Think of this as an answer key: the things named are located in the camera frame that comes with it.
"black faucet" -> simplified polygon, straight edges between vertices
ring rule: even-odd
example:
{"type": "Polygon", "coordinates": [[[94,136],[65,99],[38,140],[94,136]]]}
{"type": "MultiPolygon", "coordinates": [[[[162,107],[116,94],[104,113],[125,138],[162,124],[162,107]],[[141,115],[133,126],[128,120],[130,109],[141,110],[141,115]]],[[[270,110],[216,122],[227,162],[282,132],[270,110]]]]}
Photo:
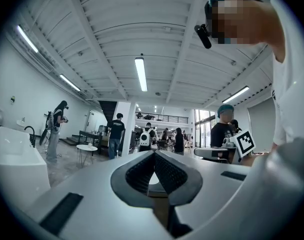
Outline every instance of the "black faucet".
{"type": "Polygon", "coordinates": [[[31,128],[32,131],[33,131],[33,136],[30,135],[30,142],[31,142],[31,144],[33,145],[33,148],[35,148],[35,147],[36,147],[36,135],[35,135],[34,129],[33,129],[32,126],[27,126],[27,127],[24,128],[24,131],[25,131],[27,128],[31,128]]]}

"black railing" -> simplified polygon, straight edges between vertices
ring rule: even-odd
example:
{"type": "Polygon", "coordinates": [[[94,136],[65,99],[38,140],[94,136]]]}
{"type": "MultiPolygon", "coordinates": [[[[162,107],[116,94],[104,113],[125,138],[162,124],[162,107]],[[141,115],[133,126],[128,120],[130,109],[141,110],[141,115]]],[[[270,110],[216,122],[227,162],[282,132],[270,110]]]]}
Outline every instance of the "black railing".
{"type": "Polygon", "coordinates": [[[165,115],[165,114],[135,112],[135,118],[152,120],[152,121],[163,121],[163,122],[170,122],[170,123],[182,123],[182,124],[188,123],[188,117],[165,115]]]}

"white ceiling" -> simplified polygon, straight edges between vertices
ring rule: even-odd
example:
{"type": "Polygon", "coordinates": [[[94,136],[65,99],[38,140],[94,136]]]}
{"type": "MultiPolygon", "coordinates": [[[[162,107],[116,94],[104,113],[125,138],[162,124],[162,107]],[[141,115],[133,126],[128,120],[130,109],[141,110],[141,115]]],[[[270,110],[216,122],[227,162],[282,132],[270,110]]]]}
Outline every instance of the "white ceiling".
{"type": "Polygon", "coordinates": [[[250,90],[231,104],[255,99],[272,84],[271,49],[205,49],[194,26],[205,22],[206,1],[26,0],[11,24],[23,26],[53,65],[52,77],[64,74],[91,102],[209,109],[245,85],[250,90]],[[135,67],[140,54],[148,92],[141,91],[135,67]]]}

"white bathtub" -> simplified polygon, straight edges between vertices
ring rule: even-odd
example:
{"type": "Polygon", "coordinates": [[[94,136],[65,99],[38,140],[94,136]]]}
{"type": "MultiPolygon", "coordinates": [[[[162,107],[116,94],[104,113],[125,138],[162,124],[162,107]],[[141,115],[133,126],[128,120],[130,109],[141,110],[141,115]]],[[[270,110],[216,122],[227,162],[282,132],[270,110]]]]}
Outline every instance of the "white bathtub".
{"type": "Polygon", "coordinates": [[[25,211],[50,189],[47,164],[30,143],[30,135],[0,127],[0,191],[25,211]]]}

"ceiling light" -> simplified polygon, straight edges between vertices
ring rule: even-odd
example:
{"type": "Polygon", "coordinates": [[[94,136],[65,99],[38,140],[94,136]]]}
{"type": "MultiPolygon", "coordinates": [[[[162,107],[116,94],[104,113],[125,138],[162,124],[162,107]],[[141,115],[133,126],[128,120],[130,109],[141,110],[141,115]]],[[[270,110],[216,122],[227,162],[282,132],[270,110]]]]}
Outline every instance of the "ceiling light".
{"type": "Polygon", "coordinates": [[[62,78],[64,81],[66,81],[70,86],[72,86],[78,92],[81,91],[78,87],[76,87],[73,83],[71,83],[70,80],[68,80],[64,75],[60,74],[60,78],[62,78]]]}
{"type": "Polygon", "coordinates": [[[146,79],[146,70],[144,68],[144,59],[143,58],[135,58],[136,71],[138,75],[138,79],[140,81],[142,92],[148,91],[147,79],[146,79]]]}
{"type": "Polygon", "coordinates": [[[250,89],[250,88],[248,86],[245,86],[244,88],[242,88],[241,90],[239,90],[235,94],[233,94],[230,97],[228,97],[227,99],[223,100],[222,103],[228,103],[228,102],[232,101],[234,98],[236,98],[236,97],[240,96],[241,94],[245,93],[248,89],[250,89]]]}
{"type": "Polygon", "coordinates": [[[21,34],[21,36],[25,39],[25,41],[32,47],[32,49],[37,53],[38,49],[36,48],[36,46],[31,42],[31,40],[28,38],[27,34],[23,31],[23,29],[18,25],[17,30],[19,31],[19,33],[21,34]]]}

